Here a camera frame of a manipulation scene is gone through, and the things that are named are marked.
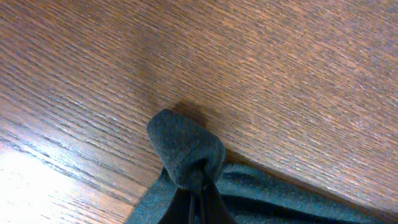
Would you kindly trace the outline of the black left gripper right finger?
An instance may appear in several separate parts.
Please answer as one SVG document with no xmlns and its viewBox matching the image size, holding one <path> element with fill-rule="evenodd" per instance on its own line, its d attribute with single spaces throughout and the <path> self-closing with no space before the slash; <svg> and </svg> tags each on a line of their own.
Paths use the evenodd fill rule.
<svg viewBox="0 0 398 224">
<path fill-rule="evenodd" d="M 237 224 L 214 183 L 204 186 L 199 196 L 202 224 Z"/>
</svg>

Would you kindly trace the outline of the dark green t-shirt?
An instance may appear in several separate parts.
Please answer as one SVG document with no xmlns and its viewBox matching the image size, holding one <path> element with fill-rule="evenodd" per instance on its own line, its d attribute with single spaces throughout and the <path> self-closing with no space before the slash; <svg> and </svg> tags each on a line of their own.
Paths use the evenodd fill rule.
<svg viewBox="0 0 398 224">
<path fill-rule="evenodd" d="M 158 224 L 178 188 L 197 197 L 194 223 L 201 223 L 199 196 L 210 183 L 237 223 L 397 222 L 397 215 L 355 208 L 253 166 L 225 162 L 226 149 L 219 137 L 177 111 L 159 111 L 146 129 L 163 168 L 128 224 Z"/>
</svg>

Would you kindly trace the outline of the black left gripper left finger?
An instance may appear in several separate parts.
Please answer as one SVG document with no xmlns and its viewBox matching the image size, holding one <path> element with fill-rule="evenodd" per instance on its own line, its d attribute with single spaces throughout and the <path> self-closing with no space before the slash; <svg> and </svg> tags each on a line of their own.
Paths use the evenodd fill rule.
<svg viewBox="0 0 398 224">
<path fill-rule="evenodd" d="M 178 188 L 158 224 L 194 224 L 196 201 L 191 191 Z"/>
</svg>

